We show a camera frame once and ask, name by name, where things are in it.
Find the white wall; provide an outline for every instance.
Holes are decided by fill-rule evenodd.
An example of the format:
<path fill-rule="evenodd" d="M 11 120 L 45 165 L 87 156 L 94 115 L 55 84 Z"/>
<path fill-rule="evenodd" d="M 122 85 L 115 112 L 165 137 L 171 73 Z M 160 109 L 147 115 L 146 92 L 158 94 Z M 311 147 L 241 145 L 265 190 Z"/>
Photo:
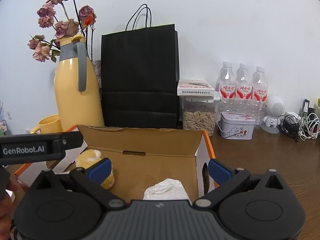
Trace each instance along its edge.
<path fill-rule="evenodd" d="M 29 34 L 45 34 L 36 11 L 46 0 L 0 1 L 0 100 L 10 110 L 10 127 L 25 133 L 43 117 L 57 113 L 53 78 L 56 65 L 32 59 Z M 269 94 L 281 96 L 286 109 L 298 111 L 304 98 L 320 96 L 319 0 L 76 0 L 90 5 L 95 24 L 94 59 L 100 58 L 101 35 L 122 31 L 136 9 L 148 3 L 153 25 L 176 24 L 180 77 L 215 84 L 222 61 L 264 66 Z M 75 17 L 72 1 L 69 14 Z M 57 17 L 65 19 L 61 8 Z"/>

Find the crumpled paper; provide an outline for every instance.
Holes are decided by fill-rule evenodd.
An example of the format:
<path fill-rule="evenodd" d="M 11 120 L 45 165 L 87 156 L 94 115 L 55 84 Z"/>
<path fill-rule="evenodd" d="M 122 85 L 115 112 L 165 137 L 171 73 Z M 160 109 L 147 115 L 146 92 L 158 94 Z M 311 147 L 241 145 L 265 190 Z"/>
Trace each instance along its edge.
<path fill-rule="evenodd" d="M 191 201 L 182 183 L 176 179 L 165 179 L 154 186 L 147 188 L 143 200 L 178 200 Z"/>

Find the bottle label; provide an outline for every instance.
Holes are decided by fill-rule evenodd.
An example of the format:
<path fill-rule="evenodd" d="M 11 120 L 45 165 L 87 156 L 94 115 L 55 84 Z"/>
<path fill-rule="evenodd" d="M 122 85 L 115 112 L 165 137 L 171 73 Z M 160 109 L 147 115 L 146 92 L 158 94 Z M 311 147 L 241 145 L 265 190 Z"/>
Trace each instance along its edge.
<path fill-rule="evenodd" d="M 237 87 L 236 98 L 251 99 L 252 96 L 252 86 L 241 85 Z"/>
<path fill-rule="evenodd" d="M 220 92 L 223 98 L 235 98 L 236 86 L 235 85 L 220 85 Z"/>
<path fill-rule="evenodd" d="M 255 89 L 254 90 L 254 94 L 253 94 L 253 97 L 254 97 L 254 100 L 257 100 L 257 101 L 266 101 L 267 99 L 267 90 L 266 89 Z"/>

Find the finger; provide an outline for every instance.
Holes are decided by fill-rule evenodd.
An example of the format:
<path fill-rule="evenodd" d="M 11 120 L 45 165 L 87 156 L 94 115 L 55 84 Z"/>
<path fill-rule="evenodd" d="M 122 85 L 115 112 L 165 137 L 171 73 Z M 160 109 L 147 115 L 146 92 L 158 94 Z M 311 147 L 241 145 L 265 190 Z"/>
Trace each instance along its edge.
<path fill-rule="evenodd" d="M 4 199 L 0 201 L 0 221 L 3 216 L 8 215 L 12 210 L 12 201 L 8 193 L 5 193 Z"/>
<path fill-rule="evenodd" d="M 17 191 L 19 187 L 12 179 L 10 179 L 7 185 L 7 189 L 11 191 Z"/>
<path fill-rule="evenodd" d="M 8 238 L 4 238 L 10 233 L 11 227 L 11 218 L 10 215 L 5 215 L 0 219 L 0 239 L 7 240 Z"/>

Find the white bottle cap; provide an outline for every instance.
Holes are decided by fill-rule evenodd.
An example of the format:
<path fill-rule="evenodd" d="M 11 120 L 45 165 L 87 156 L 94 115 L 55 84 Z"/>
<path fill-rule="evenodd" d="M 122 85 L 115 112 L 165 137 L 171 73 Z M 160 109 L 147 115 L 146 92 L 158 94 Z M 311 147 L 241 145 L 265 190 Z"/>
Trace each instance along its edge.
<path fill-rule="evenodd" d="M 231 62 L 224 61 L 222 64 L 223 64 L 224 67 L 232 67 L 232 63 Z"/>
<path fill-rule="evenodd" d="M 257 71 L 258 71 L 258 72 L 263 72 L 263 73 L 264 73 L 264 67 L 259 67 L 259 66 L 257 66 Z"/>
<path fill-rule="evenodd" d="M 240 63 L 240 68 L 248 69 L 249 66 L 247 64 Z"/>

